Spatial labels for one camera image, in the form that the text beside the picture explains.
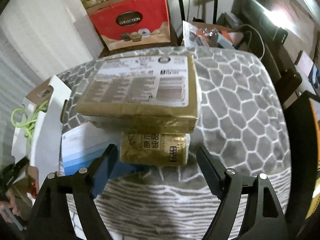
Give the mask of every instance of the human hand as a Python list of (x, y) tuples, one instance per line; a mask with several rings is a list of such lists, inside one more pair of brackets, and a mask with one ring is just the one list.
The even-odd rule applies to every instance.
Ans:
[(9, 202), (7, 201), (0, 201), (0, 215), (2, 216), (2, 218), (4, 219), (5, 222), (7, 223), (12, 223), (12, 219), (9, 217), (9, 215), (6, 212), (6, 209), (10, 209), (12, 208), (12, 213), (14, 215), (20, 216), (20, 211), (17, 207), (16, 204), (16, 197), (13, 194), (13, 191), (11, 189), (9, 189), (6, 193)]

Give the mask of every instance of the white wall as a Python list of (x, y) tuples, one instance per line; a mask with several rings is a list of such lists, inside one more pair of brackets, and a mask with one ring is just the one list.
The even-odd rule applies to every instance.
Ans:
[[(188, 14), (188, 1), (189, 0), (183, 0), (186, 19)], [(234, 0), (219, 0), (217, 19), (219, 18), (221, 13), (231, 11), (233, 1)], [(168, 0), (168, 5), (171, 15), (171, 22), (177, 32), (177, 35), (179, 35), (182, 32), (179, 2), (178, 0)], [(202, 18), (204, 16), (204, 20), (206, 23), (212, 23), (213, 5), (213, 0), (190, 0), (190, 12), (188, 20), (192, 20), (193, 17)]]

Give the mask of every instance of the orange object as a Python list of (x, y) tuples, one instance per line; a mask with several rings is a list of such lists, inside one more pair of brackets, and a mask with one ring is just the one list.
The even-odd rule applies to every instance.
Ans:
[(230, 41), (233, 44), (233, 41), (227, 31), (220, 31), (220, 32), (223, 35), (223, 37), (225, 37), (228, 41)]

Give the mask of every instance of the plastic bag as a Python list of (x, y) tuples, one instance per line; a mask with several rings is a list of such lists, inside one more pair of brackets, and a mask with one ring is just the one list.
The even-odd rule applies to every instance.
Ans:
[(183, 45), (185, 47), (217, 47), (218, 31), (216, 29), (198, 29), (191, 23), (183, 21)]

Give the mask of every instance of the chair leg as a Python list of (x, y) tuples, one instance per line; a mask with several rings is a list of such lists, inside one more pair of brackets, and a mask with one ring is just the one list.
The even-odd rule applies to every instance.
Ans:
[(213, 24), (216, 24), (217, 22), (217, 11), (218, 11), (218, 0), (214, 0), (214, 5), (213, 5)]
[(183, 0), (178, 0), (178, 1), (179, 1), (179, 7), (180, 7), (181, 20), (185, 21), (186, 16), (184, 14)]

